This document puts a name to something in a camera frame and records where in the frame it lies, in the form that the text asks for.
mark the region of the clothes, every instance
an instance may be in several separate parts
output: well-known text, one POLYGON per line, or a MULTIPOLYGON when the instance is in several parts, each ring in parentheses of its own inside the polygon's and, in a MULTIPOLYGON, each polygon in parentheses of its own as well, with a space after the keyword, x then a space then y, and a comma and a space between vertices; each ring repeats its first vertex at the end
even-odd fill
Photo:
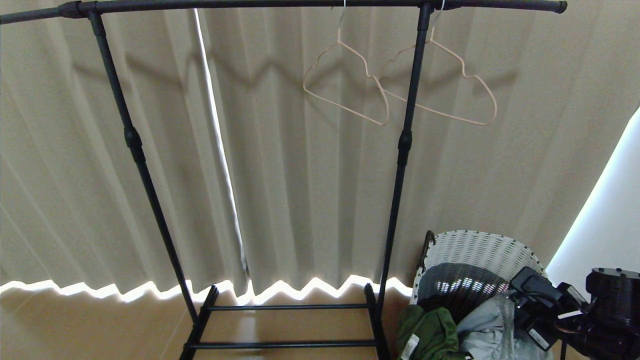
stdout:
POLYGON ((400 314, 397 346, 398 360, 467 358, 465 353, 458 352, 456 324, 443 307, 428 313, 418 305, 405 308, 400 314))
POLYGON ((483 302, 458 324, 460 351, 475 360, 552 360, 522 331, 513 328, 514 303, 503 295, 483 302))

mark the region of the hanger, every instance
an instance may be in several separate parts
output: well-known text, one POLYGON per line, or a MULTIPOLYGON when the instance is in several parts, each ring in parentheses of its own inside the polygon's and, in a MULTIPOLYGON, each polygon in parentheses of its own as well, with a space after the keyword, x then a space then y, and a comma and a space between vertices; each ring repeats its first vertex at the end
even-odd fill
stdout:
MULTIPOLYGON (((489 86, 486 86, 486 83, 478 75, 470 75, 470 76, 467 75, 467 72, 465 71, 465 60, 462 57, 460 57, 460 55, 458 55, 458 54, 454 53, 453 51, 449 50, 448 48, 446 48, 444 45, 440 44, 436 40, 433 40, 433 35, 435 34, 435 29, 436 29, 436 21, 438 20, 440 14, 442 13, 442 9, 444 9, 444 3, 445 3, 445 0, 442 0, 442 7, 440 7, 440 11, 438 12, 438 15, 436 15, 436 18, 433 21, 433 26, 431 27, 431 38, 429 38, 429 40, 426 43, 427 44, 433 44, 433 45, 439 47, 440 49, 444 50, 449 55, 451 55, 454 58, 458 59, 458 61, 460 61, 460 63, 462 64, 462 77, 463 78, 465 78, 465 79, 474 78, 474 79, 478 80, 480 82, 480 84, 482 84, 482 86, 484 87, 486 92, 489 94, 489 96, 491 97, 491 100, 493 102, 493 116, 491 117, 491 119, 488 122, 480 122, 480 121, 465 119, 465 118, 462 118, 462 117, 457 117, 457 116, 450 115, 450 114, 445 114, 445 113, 443 113, 441 111, 434 110, 434 109, 431 109, 431 108, 427 108, 426 106, 422 106, 422 105, 419 105, 419 104, 416 104, 416 107, 418 107, 420 109, 423 109, 423 110, 430 111, 432 113, 436 113, 438 115, 442 115, 444 117, 448 117, 450 119, 460 120, 460 121, 468 122, 469 124, 474 124, 474 125, 487 126, 487 125, 491 124, 495 120, 495 117, 498 114, 498 104, 495 101, 495 96, 493 96, 493 92, 489 89, 489 86)), ((415 45, 407 47, 406 49, 400 50, 396 54, 396 57, 394 59, 387 61, 385 66, 383 66, 382 69, 380 69, 380 74, 382 74, 382 72, 385 70, 387 65, 389 65, 390 63, 396 62, 398 60, 398 57, 400 57, 400 55, 403 52, 411 50, 413 48, 415 48, 415 45)), ((383 91, 385 93, 397 98, 397 99, 400 99, 400 100, 402 100, 404 102, 407 102, 407 100, 405 98, 400 97, 400 96, 398 96, 396 94, 393 94, 392 92, 389 92, 386 89, 383 89, 383 91)))
POLYGON ((342 15, 340 16, 340 23, 338 26, 338 41, 336 41, 335 44, 331 45, 330 47, 327 47, 323 52, 320 53, 320 55, 318 55, 318 58, 316 59, 316 63, 313 64, 311 67, 309 67, 307 69, 307 71, 305 71, 305 75, 302 77, 302 88, 309 93, 310 95, 313 95, 315 97, 317 97, 318 99, 322 100, 322 101, 326 101, 332 105, 336 105, 339 108, 342 108, 352 114, 358 115, 359 117, 362 117, 363 119, 369 120, 371 122, 373 122, 376 125, 380 125, 380 126, 384 126, 387 125, 387 122, 389 122, 389 103, 387 101, 387 95, 385 94, 385 90, 382 88, 382 85, 380 85, 380 81, 378 81, 378 78, 376 76, 370 75, 369 74, 369 66, 367 64, 367 60, 364 58, 364 56, 362 56, 359 52, 355 51, 354 49, 352 49, 350 46, 348 46, 347 44, 345 44, 344 42, 342 42, 342 40, 340 39, 340 29, 342 27, 342 18, 344 16, 344 10, 347 8, 347 0, 344 0, 344 6, 342 7, 342 15), (307 75, 309 74, 309 72, 311 71, 311 69, 315 69, 318 66, 318 63, 320 62, 320 58, 322 58, 322 56, 324 54, 326 54, 327 52, 331 51, 334 47, 336 46, 342 46, 343 48, 347 49, 348 51, 351 51, 353 54, 356 54, 364 63, 364 70, 365 73, 367 74, 367 78, 369 79, 373 79, 376 82, 376 86, 378 87, 378 90, 380 91, 380 95, 382 96, 382 99, 385 101, 385 107, 387 108, 387 116, 385 117, 385 120, 383 122, 380 122, 378 120, 374 120, 370 117, 368 117, 367 115, 361 114, 355 110, 349 109, 344 105, 338 104, 337 102, 331 101, 329 99, 325 99, 324 97, 321 97, 320 95, 317 95, 313 92, 311 92, 309 89, 307 89, 307 84, 306 84, 306 80, 307 80, 307 75))

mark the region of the white wall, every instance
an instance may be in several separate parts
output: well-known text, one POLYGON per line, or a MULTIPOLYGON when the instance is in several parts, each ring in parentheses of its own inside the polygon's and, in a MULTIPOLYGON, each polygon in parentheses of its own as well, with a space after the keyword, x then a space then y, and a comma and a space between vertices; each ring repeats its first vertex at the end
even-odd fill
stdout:
POLYGON ((640 271, 640 110, 629 121, 589 199, 547 272, 587 299, 594 267, 640 271))

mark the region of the white woven basket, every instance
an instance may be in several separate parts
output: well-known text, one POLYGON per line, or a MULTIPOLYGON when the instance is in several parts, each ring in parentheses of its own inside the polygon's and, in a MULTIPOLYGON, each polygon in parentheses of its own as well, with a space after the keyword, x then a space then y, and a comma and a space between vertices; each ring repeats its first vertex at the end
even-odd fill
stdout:
POLYGON ((547 276, 528 247, 502 235, 451 231, 426 240, 425 247, 410 303, 438 295, 434 306, 446 307, 455 320, 507 290, 509 280, 525 266, 547 276))

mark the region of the black metal clothes rack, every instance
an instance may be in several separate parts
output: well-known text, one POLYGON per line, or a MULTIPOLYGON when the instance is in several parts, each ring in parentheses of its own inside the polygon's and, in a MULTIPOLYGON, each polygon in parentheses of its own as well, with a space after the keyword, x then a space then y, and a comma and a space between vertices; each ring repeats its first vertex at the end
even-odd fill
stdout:
POLYGON ((146 10, 174 10, 189 8, 269 8, 269 7, 320 7, 320 6, 343 6, 344 0, 119 0, 119 1, 72 1, 55 8, 46 8, 27 12, 10 13, 0 15, 0 25, 15 22, 24 22, 37 19, 50 19, 56 17, 66 17, 69 19, 86 18, 91 22, 93 34, 98 42, 102 61, 109 78, 109 84, 115 98, 122 124, 124 125, 124 138, 127 146, 131 150, 133 160, 138 166, 140 177, 147 192, 147 197, 153 209, 156 222, 160 229, 166 251, 176 278, 180 284, 182 296, 189 310, 189 315, 193 321, 191 334, 184 344, 184 350, 180 360, 190 360, 199 349, 245 349, 245 348, 318 348, 318 347, 376 347, 379 359, 389 359, 389 351, 385 333, 382 329, 382 309, 385 300, 385 287, 391 261, 391 252, 396 233, 398 211, 400 208, 400 198, 404 183, 404 171, 407 166, 409 151, 412 144, 412 122, 416 96, 418 93, 418 83, 420 80, 420 70, 422 68, 422 56, 426 43, 427 30, 429 27, 429 16, 434 10, 451 10, 466 6, 483 8, 510 8, 521 10, 540 10, 548 12, 562 13, 566 10, 566 1, 547 0, 349 0, 348 6, 412 6, 420 8, 417 28, 417 38, 415 52, 413 54, 413 65, 411 80, 409 84, 408 101, 404 116, 404 127, 398 141, 398 158, 396 181, 389 214, 387 240, 385 243, 385 256, 380 279, 380 292, 376 300, 373 288, 367 284, 364 288, 366 302, 363 304, 322 304, 322 305, 286 305, 286 306, 215 306, 218 289, 211 286, 200 312, 196 311, 191 300, 191 295, 186 285, 184 272, 180 265, 169 228, 163 215, 160 201, 158 200, 156 189, 149 174, 145 155, 142 150, 142 140, 133 125, 127 103, 120 86, 120 80, 116 72, 107 33, 102 23, 102 14, 118 12, 135 12, 146 10), (200 341, 205 326, 209 321, 212 312, 215 311, 244 311, 244 310, 283 310, 283 309, 356 309, 364 308, 369 310, 373 339, 370 340, 320 340, 320 341, 279 341, 279 342, 258 342, 258 343, 231 343, 231 342, 206 342, 200 341))

